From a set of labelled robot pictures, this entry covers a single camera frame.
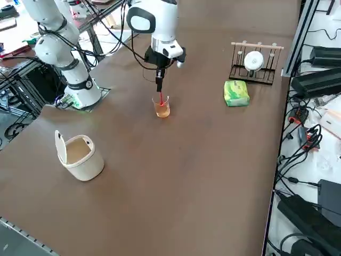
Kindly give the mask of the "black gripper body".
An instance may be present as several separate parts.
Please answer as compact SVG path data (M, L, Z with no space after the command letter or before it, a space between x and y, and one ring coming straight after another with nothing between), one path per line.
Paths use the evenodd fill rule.
M146 63L156 65L157 69L167 69L171 67L175 62L178 68L181 68L186 59L186 48L182 47L182 55L169 59L167 56L154 51L150 46L145 52L144 61Z

